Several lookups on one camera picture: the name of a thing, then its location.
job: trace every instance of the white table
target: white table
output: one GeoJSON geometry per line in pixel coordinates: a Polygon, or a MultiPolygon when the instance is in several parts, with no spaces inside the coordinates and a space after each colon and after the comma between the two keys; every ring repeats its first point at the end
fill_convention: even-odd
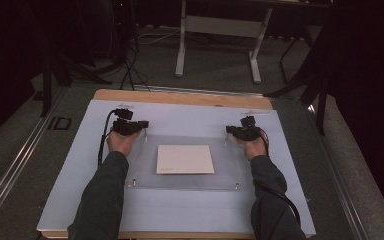
{"type": "MultiPolygon", "coordinates": [[[[242,105],[270,108],[266,99],[109,90],[98,92],[95,99],[105,100],[91,101],[37,226],[45,237],[67,236],[66,229],[74,219],[83,189],[97,169],[97,153],[106,117],[121,103],[120,100],[126,99],[128,101],[122,101],[124,104],[134,105],[132,120],[150,121],[147,130],[149,139],[165,135],[186,140],[212,138],[224,142],[226,125],[239,126],[240,118],[244,117],[242,114],[250,110],[263,113],[255,115],[255,118],[257,125],[264,128],[270,137],[271,157],[288,182],[286,194],[300,212],[303,231],[309,236],[315,234],[276,111],[220,107],[231,101],[233,105],[242,102],[242,105]],[[133,98],[141,102],[132,102],[133,98]],[[197,104],[209,106],[190,105],[194,99],[197,104]],[[161,103],[164,101],[182,104],[161,103]]],[[[152,184],[141,186],[140,178],[137,186],[129,187],[128,185],[132,185],[131,180],[138,178],[137,174],[140,174],[138,166],[134,164],[138,159],[132,158],[138,156],[140,145],[143,147],[147,144],[142,133],[136,140],[136,149],[128,157],[131,169],[126,179],[119,238],[253,238],[250,210],[255,196],[249,164],[243,155],[243,149],[231,140],[228,139],[230,145],[227,148],[221,147],[214,151],[213,161],[219,156],[217,151],[228,152],[233,161],[231,164],[237,167],[237,170],[233,170],[235,176],[229,178],[229,181],[238,182],[237,189],[234,185],[226,187],[217,184],[213,184],[211,189],[193,184],[191,188],[176,184],[166,188],[151,186],[152,184]]]]}

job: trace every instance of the sweatshirt sleeve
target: sweatshirt sleeve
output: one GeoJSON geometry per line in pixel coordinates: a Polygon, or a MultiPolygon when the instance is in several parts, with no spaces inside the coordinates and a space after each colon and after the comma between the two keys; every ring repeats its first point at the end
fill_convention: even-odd
{"type": "Polygon", "coordinates": [[[128,169],[123,153],[108,154],[83,191],[74,222],[68,227],[68,239],[118,238],[128,169]]]}
{"type": "Polygon", "coordinates": [[[286,180],[267,156],[251,160],[251,173],[257,199],[251,210],[251,224],[257,239],[305,239],[289,205],[281,198],[263,190],[263,187],[280,193],[287,190],[286,180]]]}

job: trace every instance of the dark background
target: dark background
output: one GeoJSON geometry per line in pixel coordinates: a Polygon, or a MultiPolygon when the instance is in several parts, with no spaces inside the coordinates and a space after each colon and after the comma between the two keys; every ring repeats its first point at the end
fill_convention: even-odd
{"type": "MultiPolygon", "coordinates": [[[[89,64],[93,64],[94,56],[107,52],[105,49],[108,46],[100,43],[99,39],[114,30],[111,26],[91,26],[95,23],[91,19],[96,15],[82,7],[76,8],[74,0],[50,3],[45,0],[35,2],[31,8],[45,29],[44,35],[62,52],[78,62],[89,64]],[[64,4],[64,7],[55,7],[57,4],[64,4]]],[[[197,14],[207,12],[205,3],[195,4],[190,11],[197,14]]],[[[229,7],[232,6],[212,6],[210,13],[223,16],[229,7]]],[[[140,0],[135,8],[140,26],[179,24],[180,1],[140,0]]],[[[42,72],[43,54],[26,22],[15,9],[14,1],[0,0],[0,125],[34,94],[30,79],[42,72]]],[[[100,14],[105,15],[105,8],[102,9],[100,14]]],[[[232,17],[261,20],[260,10],[248,6],[237,11],[241,15],[232,17]]],[[[276,9],[267,33],[288,39],[299,34],[297,29],[302,23],[326,21],[325,13],[308,16],[305,11],[276,9]]],[[[104,25],[114,16],[106,17],[107,20],[102,22],[104,25]]],[[[122,52],[122,46],[120,49],[114,47],[110,55],[122,52]]],[[[384,0],[339,2],[302,69],[303,75],[330,72],[329,94],[336,98],[384,196],[384,0]]]]}

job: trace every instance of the white panel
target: white panel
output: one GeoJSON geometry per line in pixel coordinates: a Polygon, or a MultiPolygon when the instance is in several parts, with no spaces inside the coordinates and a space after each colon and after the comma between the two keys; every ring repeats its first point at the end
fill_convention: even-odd
{"type": "MultiPolygon", "coordinates": [[[[244,113],[260,109],[131,103],[133,121],[149,120],[150,135],[223,138],[226,125],[240,125],[244,113]]],[[[100,138],[108,113],[121,102],[90,102],[68,153],[67,159],[46,203],[39,231],[65,231],[72,223],[84,187],[97,169],[100,138]]],[[[270,138],[270,155],[288,182],[287,196],[297,206],[302,229],[314,235],[315,229],[301,184],[276,111],[256,115],[257,126],[270,138]]],[[[143,134],[136,139],[144,143],[143,134]]],[[[238,190],[181,190],[126,188],[121,231],[237,232],[252,233],[250,210],[255,199],[249,163],[239,144],[228,139],[229,155],[237,166],[238,190]]]]}

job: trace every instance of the table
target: table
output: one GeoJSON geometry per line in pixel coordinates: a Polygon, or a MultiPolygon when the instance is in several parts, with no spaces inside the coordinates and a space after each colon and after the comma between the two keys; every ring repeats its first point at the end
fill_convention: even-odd
{"type": "MultiPolygon", "coordinates": [[[[99,90],[89,105],[38,224],[37,229],[45,237],[67,237],[66,227],[73,221],[83,188],[96,170],[97,149],[93,146],[98,146],[102,128],[96,128],[94,124],[103,124],[102,119],[106,118],[106,114],[96,114],[96,111],[108,113],[107,109],[103,108],[112,108],[113,106],[108,105],[119,104],[118,101],[124,103],[133,102],[135,105],[134,117],[139,115],[139,118],[143,116],[140,109],[144,107],[149,108],[147,111],[152,111],[150,109],[163,105],[165,108],[162,109],[173,115],[182,117],[189,114],[186,118],[194,116],[194,109],[200,109],[204,113],[209,113],[205,116],[208,117],[211,128],[213,128],[214,122],[222,122],[223,125],[228,119],[216,118],[211,120],[210,114],[218,116],[219,112],[229,111],[229,114],[236,115],[249,109],[271,111],[270,116],[265,118],[267,120],[265,123],[259,122],[256,117],[257,123],[259,126],[266,124],[266,126],[261,127],[266,129],[271,138],[272,158],[280,159],[279,161],[273,161],[285,174],[289,185],[287,195],[294,201],[300,211],[304,232],[308,235],[315,234],[314,225],[280,122],[277,123],[271,120],[276,119],[277,114],[271,110],[271,104],[267,99],[262,96],[241,97],[99,90]],[[82,171],[78,171],[79,164],[82,164],[82,171]]],[[[197,126],[202,125],[202,121],[191,121],[188,124],[194,129],[192,134],[198,136],[201,130],[197,126]]],[[[163,130],[164,132],[167,130],[172,131],[167,134],[173,134],[179,131],[179,126],[181,127],[182,123],[163,130]]],[[[150,136],[161,134],[158,131],[161,131],[161,129],[152,125],[148,129],[150,136]]],[[[233,154],[235,158],[236,156],[245,158],[241,149],[239,151],[235,150],[233,154]]],[[[241,183],[239,190],[154,189],[126,186],[119,238],[253,238],[249,213],[255,197],[251,184],[252,179],[249,174],[249,165],[245,160],[238,161],[237,164],[239,164],[237,166],[240,169],[238,170],[238,179],[240,179],[241,183]]],[[[129,174],[131,172],[135,172],[132,165],[129,174]]],[[[126,182],[129,182],[130,179],[131,176],[128,175],[126,182]]]]}
{"type": "Polygon", "coordinates": [[[260,71],[258,68],[257,55],[260,51],[265,32],[267,30],[271,13],[277,6],[294,6],[294,7],[330,7],[330,4],[308,3],[301,0],[245,0],[245,1],[227,1],[237,2],[238,4],[258,4],[267,5],[266,12],[262,14],[262,21],[244,21],[222,18],[210,18],[202,16],[191,16],[186,14],[187,0],[182,0],[181,20],[180,20],[180,44],[177,55],[177,63],[175,76],[183,76],[183,68],[185,62],[185,33],[200,32],[221,34],[239,37],[256,38],[255,48],[248,53],[249,62],[252,71],[252,77],[255,84],[261,83],[260,71]]]}

